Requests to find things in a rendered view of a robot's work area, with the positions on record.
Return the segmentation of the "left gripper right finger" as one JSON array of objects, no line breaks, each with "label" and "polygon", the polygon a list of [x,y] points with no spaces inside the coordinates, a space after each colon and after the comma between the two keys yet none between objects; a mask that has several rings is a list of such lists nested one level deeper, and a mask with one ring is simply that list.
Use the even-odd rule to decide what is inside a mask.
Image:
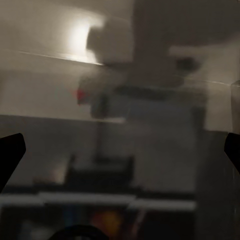
[{"label": "left gripper right finger", "polygon": [[240,173],[240,135],[229,133],[227,135],[224,151]]}]

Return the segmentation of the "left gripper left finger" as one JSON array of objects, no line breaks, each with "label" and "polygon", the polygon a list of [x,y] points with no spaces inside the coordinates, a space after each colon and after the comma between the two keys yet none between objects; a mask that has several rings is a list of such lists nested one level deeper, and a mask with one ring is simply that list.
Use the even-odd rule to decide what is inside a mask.
[{"label": "left gripper left finger", "polygon": [[0,138],[0,193],[26,153],[21,133]]}]

